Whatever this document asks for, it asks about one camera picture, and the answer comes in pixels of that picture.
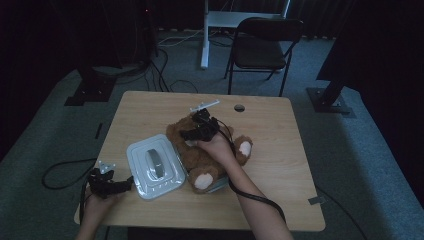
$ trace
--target desk leg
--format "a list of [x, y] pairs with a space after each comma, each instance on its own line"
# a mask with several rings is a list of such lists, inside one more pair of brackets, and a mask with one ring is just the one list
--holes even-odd
[[205, 0], [205, 14], [204, 14], [204, 20], [203, 20], [203, 49], [202, 49], [202, 62], [200, 64], [200, 67], [202, 69], [208, 68], [208, 59], [209, 59], [209, 23], [208, 23], [208, 9], [209, 2], [208, 0]]

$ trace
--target chair leg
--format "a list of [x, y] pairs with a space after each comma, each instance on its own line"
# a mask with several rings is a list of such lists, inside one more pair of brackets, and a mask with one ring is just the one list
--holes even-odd
[[230, 79], [228, 80], [228, 95], [231, 95], [231, 85], [233, 83], [233, 70], [234, 70], [234, 62], [230, 63]]
[[284, 70], [283, 82], [281, 83], [280, 93], [278, 94], [279, 97], [283, 95], [283, 89], [284, 89], [284, 85], [286, 84], [287, 73], [289, 72], [290, 62], [291, 62], [291, 52], [287, 60], [286, 69]]
[[271, 79], [272, 75], [274, 75], [275, 70], [272, 70], [271, 74], [269, 74], [269, 76], [266, 78], [266, 81], [268, 81], [269, 79]]
[[230, 53], [230, 57], [228, 58], [228, 62], [227, 62], [227, 68], [225, 69], [225, 75], [224, 75], [224, 79], [227, 78], [227, 74], [228, 74], [228, 69], [230, 68], [230, 62], [231, 62], [231, 58], [232, 58], [232, 53]]

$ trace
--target person's right hand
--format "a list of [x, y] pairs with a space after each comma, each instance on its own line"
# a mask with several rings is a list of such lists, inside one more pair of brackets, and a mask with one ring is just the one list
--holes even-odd
[[217, 162], [227, 167], [236, 162], [228, 140], [218, 132], [209, 142], [197, 141], [197, 146], [209, 153]]

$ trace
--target hand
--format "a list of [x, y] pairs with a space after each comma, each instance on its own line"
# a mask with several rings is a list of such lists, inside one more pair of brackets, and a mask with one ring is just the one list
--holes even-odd
[[209, 142], [197, 141], [197, 146], [208, 152], [215, 161], [224, 167], [228, 164], [236, 163], [228, 140], [220, 132], [215, 134]]
[[119, 201], [122, 195], [123, 193], [110, 195], [106, 199], [103, 199], [93, 194], [90, 188], [87, 188], [85, 191], [86, 200], [82, 224], [87, 223], [91, 226], [99, 226], [109, 210]]
[[77, 240], [91, 240], [96, 236], [97, 228], [102, 223], [110, 209], [119, 201], [123, 193], [108, 196], [103, 199], [93, 194], [90, 188], [85, 190], [84, 218], [82, 219]]

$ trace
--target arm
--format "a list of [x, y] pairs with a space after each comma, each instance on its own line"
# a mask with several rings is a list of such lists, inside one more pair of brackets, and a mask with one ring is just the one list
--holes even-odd
[[106, 217], [109, 210], [118, 202], [122, 194], [112, 195], [106, 199], [92, 194], [90, 189], [86, 191], [87, 200], [84, 207], [84, 218], [76, 240], [92, 240], [96, 237], [97, 229]]
[[[210, 142], [198, 141], [197, 144], [224, 166], [236, 188], [246, 193], [265, 197], [237, 163], [227, 140], [220, 133], [216, 134]], [[256, 239], [293, 239], [286, 223], [274, 207], [239, 195], [237, 198]]]

